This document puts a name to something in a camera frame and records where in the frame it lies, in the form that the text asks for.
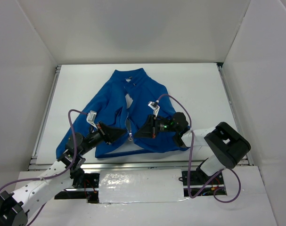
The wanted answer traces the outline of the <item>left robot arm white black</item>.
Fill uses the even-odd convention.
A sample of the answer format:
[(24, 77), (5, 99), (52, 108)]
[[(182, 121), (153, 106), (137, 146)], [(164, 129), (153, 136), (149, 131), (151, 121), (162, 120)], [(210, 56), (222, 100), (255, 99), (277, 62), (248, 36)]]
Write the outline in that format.
[(126, 132), (102, 122), (86, 137), (73, 131), (64, 153), (40, 176), (25, 179), (27, 184), (11, 193), (0, 189), (0, 226), (26, 226), (32, 214), (41, 211), (46, 202), (60, 191), (83, 186), (83, 155), (101, 143), (114, 143)]

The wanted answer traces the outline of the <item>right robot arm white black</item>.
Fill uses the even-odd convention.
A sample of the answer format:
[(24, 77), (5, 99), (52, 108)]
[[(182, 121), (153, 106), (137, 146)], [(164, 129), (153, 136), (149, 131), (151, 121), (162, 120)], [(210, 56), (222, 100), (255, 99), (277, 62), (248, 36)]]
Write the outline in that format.
[(207, 146), (212, 150), (213, 155), (201, 163), (197, 172), (201, 184), (208, 184), (219, 170), (233, 169), (251, 150), (249, 142), (226, 122), (208, 129), (191, 130), (181, 112), (171, 119), (149, 115), (134, 137), (155, 139), (163, 132), (173, 132), (172, 140), (180, 149)]

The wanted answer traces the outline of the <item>blue zip-up jacket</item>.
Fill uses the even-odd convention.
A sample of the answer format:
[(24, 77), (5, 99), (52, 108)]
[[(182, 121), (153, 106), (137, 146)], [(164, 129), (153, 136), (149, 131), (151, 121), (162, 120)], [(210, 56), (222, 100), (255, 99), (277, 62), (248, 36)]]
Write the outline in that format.
[(133, 136), (146, 122), (153, 110), (148, 106), (150, 101), (160, 100), (159, 115), (171, 119), (176, 113), (164, 85), (151, 79), (144, 69), (132, 71), (115, 70), (110, 79), (98, 93), (87, 103), (83, 113), (95, 111), (96, 120), (108, 126), (127, 129), (127, 133), (111, 145), (101, 143), (96, 147), (95, 157), (111, 158), (141, 153), (166, 153), (170, 151), (186, 151), (173, 141), (174, 133), (161, 132), (155, 138), (134, 138), (133, 142), (139, 150), (115, 153), (129, 137)]

